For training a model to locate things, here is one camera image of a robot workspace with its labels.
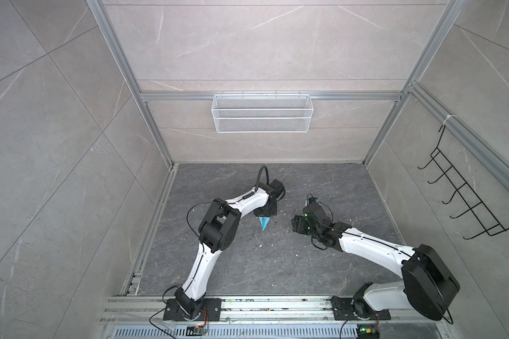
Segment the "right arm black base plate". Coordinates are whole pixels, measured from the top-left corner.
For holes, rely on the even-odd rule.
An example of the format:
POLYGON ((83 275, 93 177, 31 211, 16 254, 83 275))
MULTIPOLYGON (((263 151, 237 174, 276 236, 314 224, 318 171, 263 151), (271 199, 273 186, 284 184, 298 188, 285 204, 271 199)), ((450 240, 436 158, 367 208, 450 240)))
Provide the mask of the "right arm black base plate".
POLYGON ((387 309, 374 311, 360 299, 333 296, 330 298, 330 303, 336 321, 389 321, 391 319, 387 309))

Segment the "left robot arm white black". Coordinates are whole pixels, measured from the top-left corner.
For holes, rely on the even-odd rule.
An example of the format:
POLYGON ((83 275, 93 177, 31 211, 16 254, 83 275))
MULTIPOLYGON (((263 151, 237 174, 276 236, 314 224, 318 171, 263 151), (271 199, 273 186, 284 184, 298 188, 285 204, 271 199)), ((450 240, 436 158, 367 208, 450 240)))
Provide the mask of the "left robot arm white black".
POLYGON ((214 199, 199 226, 199 246, 188 278, 175 292, 175 300, 193 319, 202 310, 207 283, 221 253, 235 239, 240 219, 253 213, 262 229, 277 214, 277 202, 285 195, 284 185, 274 180, 259 183, 247 193, 234 199, 214 199))

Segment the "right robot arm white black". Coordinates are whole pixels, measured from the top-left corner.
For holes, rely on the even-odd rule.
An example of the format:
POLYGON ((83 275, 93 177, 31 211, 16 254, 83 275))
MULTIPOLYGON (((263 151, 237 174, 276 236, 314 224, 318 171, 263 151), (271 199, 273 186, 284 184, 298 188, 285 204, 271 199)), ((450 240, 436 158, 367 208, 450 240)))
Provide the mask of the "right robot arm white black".
POLYGON ((389 283, 365 283, 352 297, 349 309, 359 319, 370 319, 390 309, 412 309, 433 321, 452 323, 449 307, 460 284, 437 251, 394 244, 366 234, 345 223, 333 223, 323 209, 312 203, 292 221, 294 233, 321 244, 369 260, 398 276, 389 283))

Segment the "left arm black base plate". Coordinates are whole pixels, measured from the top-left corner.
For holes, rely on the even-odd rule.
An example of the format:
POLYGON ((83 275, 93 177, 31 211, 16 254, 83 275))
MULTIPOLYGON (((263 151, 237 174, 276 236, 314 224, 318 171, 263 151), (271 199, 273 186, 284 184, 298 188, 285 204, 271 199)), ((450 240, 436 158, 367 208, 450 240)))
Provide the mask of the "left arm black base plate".
POLYGON ((198 302, 186 302, 170 299, 164 309, 164 321, 218 321, 221 315, 223 300, 219 298, 202 298, 198 302))

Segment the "light blue paper sheet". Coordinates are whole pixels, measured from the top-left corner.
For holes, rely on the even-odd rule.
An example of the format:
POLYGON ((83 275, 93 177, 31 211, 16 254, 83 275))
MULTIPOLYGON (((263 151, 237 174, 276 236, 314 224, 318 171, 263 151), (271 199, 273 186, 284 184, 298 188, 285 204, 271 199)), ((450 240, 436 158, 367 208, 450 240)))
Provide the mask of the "light blue paper sheet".
POLYGON ((260 216, 260 217, 258 217, 258 219, 259 219, 260 224, 262 226, 262 230, 266 230, 271 218, 270 217, 262 217, 262 216, 260 216))

